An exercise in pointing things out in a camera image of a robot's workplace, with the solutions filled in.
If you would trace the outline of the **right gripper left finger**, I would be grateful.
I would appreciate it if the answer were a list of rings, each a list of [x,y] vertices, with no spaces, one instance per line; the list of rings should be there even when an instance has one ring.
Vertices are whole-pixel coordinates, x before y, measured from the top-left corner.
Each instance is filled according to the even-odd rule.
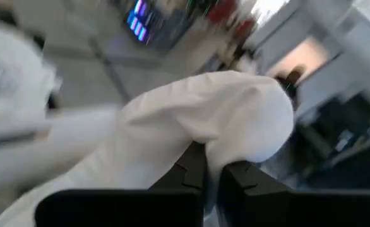
[[[193,142],[149,189],[62,190],[40,201],[35,225],[202,227],[205,178],[205,147]]]

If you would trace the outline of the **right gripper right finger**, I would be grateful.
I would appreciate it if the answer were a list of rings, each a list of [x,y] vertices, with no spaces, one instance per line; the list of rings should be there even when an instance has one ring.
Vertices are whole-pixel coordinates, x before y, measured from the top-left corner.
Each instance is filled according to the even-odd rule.
[[[222,170],[218,211],[227,226],[370,226],[370,190],[299,191],[239,161]]]

